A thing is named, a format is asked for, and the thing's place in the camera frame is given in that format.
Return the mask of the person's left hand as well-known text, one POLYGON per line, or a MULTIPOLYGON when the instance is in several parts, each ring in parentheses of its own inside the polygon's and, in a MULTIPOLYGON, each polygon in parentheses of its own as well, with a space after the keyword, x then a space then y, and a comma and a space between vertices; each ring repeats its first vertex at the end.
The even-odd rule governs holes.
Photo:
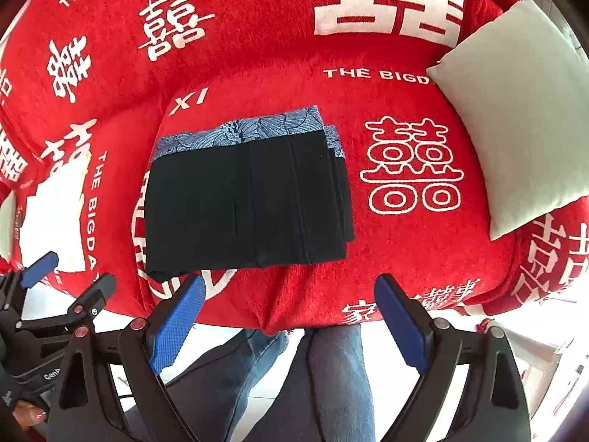
POLYGON ((13 417, 19 426, 27 431, 29 428, 44 422, 47 412, 29 402, 18 401, 13 411, 13 417))

